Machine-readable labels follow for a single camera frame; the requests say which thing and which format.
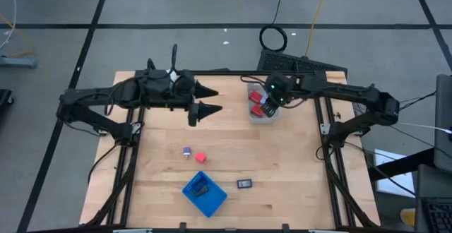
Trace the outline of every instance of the blue container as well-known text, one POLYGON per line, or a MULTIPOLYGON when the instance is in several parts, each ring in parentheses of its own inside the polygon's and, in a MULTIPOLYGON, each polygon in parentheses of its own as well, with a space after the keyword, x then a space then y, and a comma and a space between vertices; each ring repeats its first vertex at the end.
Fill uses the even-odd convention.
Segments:
POLYGON ((195 204, 206 217, 211 217, 227 198, 227 194, 202 171, 198 172, 184 189, 182 189, 182 193, 185 194, 185 196, 189 198, 189 200, 195 204), (209 191, 196 197, 194 194, 194 186, 202 179, 207 180, 209 191))

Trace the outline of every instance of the wooden tabletop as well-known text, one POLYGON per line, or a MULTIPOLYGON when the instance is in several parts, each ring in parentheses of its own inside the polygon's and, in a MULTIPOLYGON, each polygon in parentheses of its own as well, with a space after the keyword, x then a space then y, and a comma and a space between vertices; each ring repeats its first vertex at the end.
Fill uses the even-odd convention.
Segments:
MULTIPOLYGON (((118 72, 115 82, 133 74, 118 72)), ((342 72, 329 72, 327 77, 330 82, 346 82, 342 72)), ((252 125, 248 120, 246 86, 239 76, 196 79, 220 93, 203 102, 222 105, 223 110, 203 119, 197 127, 187 124, 186 112, 182 110, 146 111, 127 227, 178 228, 180 222, 186 222, 188 228, 280 229, 282 223, 288 223, 290 229, 334 228, 325 167, 314 154, 321 145, 314 101, 281 109, 273 124, 252 125), (185 146, 191 147, 193 154, 205 153, 208 161, 201 164, 193 157, 186 160, 182 155, 185 146), (228 195, 211 218, 206 218, 182 193, 200 170, 228 195), (252 179, 253 187, 238 189, 238 179, 252 179)), ((354 116, 351 103, 332 102, 341 121, 354 116)), ((126 110, 115 107, 111 118, 124 122, 126 110)), ((357 137, 350 136, 347 141, 361 145, 357 137)), ((112 144, 110 137, 101 138, 96 159, 112 144)), ((111 193, 118 156, 119 149, 93 172, 81 223, 91 219, 111 193)), ((346 145, 343 160, 350 193, 371 220, 379 224, 362 151, 346 145)), ((339 192, 338 198, 346 225, 339 192)))

